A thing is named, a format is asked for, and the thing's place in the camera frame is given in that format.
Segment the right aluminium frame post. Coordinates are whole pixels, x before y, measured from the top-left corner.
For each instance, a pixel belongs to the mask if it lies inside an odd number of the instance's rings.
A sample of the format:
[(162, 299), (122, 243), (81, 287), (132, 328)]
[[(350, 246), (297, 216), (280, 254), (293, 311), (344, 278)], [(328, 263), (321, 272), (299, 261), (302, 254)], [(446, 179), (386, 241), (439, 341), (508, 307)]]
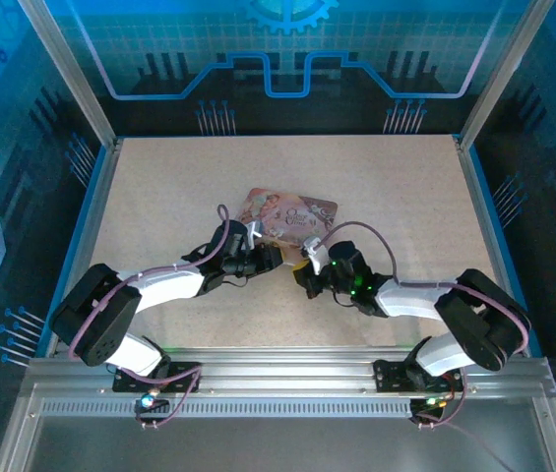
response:
[(459, 150), (469, 152), (495, 108), (555, 0), (529, 0), (485, 88), (474, 104), (458, 139)]

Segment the right lit connector block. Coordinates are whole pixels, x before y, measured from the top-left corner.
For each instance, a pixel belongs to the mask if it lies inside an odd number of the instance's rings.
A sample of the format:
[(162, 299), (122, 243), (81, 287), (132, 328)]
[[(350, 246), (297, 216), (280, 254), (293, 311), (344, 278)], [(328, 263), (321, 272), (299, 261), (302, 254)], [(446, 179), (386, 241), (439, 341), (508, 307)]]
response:
[(453, 393), (428, 398), (412, 398), (409, 401), (409, 421), (417, 426), (442, 423), (446, 418), (447, 404), (455, 399)]

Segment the aluminium front rail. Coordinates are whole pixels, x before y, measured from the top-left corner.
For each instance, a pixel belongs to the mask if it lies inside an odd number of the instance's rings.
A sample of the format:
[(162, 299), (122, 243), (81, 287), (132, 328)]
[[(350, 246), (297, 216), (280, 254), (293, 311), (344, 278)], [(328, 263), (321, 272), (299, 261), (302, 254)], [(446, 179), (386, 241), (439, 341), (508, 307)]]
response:
[[(372, 397), (373, 364), (401, 361), (400, 347), (178, 348), (172, 360), (202, 364), (199, 395), (221, 397)], [(513, 357), (498, 372), (466, 368), (470, 398), (501, 399), (556, 395), (544, 358)], [(23, 395), (108, 397), (113, 376), (64, 357), (31, 361), (21, 384)]]

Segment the lit connector block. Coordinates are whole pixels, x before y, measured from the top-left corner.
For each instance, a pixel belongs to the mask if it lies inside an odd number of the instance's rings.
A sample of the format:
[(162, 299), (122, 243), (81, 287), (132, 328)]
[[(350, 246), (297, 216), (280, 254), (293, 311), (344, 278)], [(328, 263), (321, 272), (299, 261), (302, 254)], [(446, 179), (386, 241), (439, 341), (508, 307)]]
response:
[(168, 405), (168, 400), (160, 397), (160, 390), (153, 388), (136, 400), (134, 405), (136, 419), (141, 421), (146, 414), (156, 412)]
[(446, 418), (447, 404), (455, 399), (453, 393), (428, 398), (412, 398), (409, 401), (409, 421), (417, 426), (442, 423)]

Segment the right aluminium side rail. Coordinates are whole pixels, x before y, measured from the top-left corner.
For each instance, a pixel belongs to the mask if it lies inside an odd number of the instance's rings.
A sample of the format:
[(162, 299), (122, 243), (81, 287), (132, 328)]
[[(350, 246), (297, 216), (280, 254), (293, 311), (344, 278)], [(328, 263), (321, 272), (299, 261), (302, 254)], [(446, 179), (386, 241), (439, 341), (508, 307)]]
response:
[(462, 145), (460, 135), (453, 134), (453, 139), (495, 280), (526, 309), (525, 295), (478, 154), (474, 146)]

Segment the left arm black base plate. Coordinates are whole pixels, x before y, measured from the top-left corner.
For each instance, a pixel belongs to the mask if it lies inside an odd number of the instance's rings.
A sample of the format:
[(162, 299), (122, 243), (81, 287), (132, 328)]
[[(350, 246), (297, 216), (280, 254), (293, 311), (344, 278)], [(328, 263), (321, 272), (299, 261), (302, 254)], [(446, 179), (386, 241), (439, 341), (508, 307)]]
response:
[(195, 372), (201, 367), (198, 362), (161, 362), (148, 378), (155, 383), (145, 383), (124, 371), (116, 370), (112, 383), (112, 391), (119, 393), (146, 393), (158, 390), (163, 393), (182, 393), (190, 385)]

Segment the left lit connector block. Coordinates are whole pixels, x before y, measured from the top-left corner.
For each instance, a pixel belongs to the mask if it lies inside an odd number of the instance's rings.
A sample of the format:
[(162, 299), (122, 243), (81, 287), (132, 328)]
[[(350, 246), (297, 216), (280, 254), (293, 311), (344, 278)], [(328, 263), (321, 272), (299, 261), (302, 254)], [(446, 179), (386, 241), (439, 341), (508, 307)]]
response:
[(146, 414), (156, 412), (168, 405), (168, 400), (160, 397), (160, 390), (153, 388), (136, 400), (134, 405), (136, 419), (141, 421)]

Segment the pink illustrated tin box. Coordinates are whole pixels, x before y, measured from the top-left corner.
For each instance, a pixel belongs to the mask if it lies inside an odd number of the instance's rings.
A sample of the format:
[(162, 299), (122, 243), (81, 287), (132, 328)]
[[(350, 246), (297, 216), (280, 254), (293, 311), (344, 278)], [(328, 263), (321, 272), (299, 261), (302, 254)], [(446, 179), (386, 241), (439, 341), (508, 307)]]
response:
[(338, 204), (287, 192), (253, 188), (241, 204), (236, 219), (242, 223), (262, 222), (266, 243), (297, 248), (310, 236), (321, 239), (334, 225)]

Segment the aluminium frame post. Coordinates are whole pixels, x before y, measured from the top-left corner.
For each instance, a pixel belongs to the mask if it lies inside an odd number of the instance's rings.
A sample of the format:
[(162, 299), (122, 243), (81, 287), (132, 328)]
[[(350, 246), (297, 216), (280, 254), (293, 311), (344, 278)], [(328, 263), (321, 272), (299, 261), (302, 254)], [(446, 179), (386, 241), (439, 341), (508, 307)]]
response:
[(474, 104), (458, 139), (459, 150), (469, 152), (495, 108), (555, 0), (529, 0), (485, 88)]
[(17, 1), (99, 141), (107, 150), (114, 149), (116, 134), (45, 1)]

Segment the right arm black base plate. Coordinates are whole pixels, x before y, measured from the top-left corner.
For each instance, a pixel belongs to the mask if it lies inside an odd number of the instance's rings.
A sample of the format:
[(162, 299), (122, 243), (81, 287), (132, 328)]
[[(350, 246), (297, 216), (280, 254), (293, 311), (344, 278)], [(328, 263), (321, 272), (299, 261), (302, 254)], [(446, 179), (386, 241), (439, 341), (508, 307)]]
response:
[(373, 363), (373, 376), (378, 392), (457, 393), (463, 390), (459, 370), (432, 376), (416, 361), (377, 360)]

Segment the aluminium side rail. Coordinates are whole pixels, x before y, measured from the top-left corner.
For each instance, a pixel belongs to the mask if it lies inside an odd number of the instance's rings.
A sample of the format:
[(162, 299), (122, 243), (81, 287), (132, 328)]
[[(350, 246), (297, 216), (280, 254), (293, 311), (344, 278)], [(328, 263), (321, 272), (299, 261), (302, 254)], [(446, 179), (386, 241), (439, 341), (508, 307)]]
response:
[(525, 295), (478, 154), (474, 146), (462, 145), (460, 135), (453, 134), (453, 139), (495, 280), (526, 309)]
[(99, 152), (37, 344), (37, 358), (53, 355), (57, 341), (50, 328), (51, 315), (90, 266), (122, 145), (119, 138)]

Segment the left aluminium side rail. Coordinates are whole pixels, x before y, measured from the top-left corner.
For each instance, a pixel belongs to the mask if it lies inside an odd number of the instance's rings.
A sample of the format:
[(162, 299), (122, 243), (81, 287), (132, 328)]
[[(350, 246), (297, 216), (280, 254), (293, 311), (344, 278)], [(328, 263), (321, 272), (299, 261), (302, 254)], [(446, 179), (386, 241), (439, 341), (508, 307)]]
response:
[(122, 145), (119, 138), (99, 152), (37, 344), (37, 358), (53, 355), (57, 341), (50, 328), (51, 315), (90, 266)]

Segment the left aluminium frame post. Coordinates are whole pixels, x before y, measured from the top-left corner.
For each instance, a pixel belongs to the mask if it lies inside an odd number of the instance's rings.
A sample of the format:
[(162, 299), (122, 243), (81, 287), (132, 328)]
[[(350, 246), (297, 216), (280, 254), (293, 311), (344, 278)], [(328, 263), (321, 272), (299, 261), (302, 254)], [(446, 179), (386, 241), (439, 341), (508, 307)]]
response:
[(17, 1), (99, 141), (107, 150), (114, 149), (116, 134), (45, 1)]

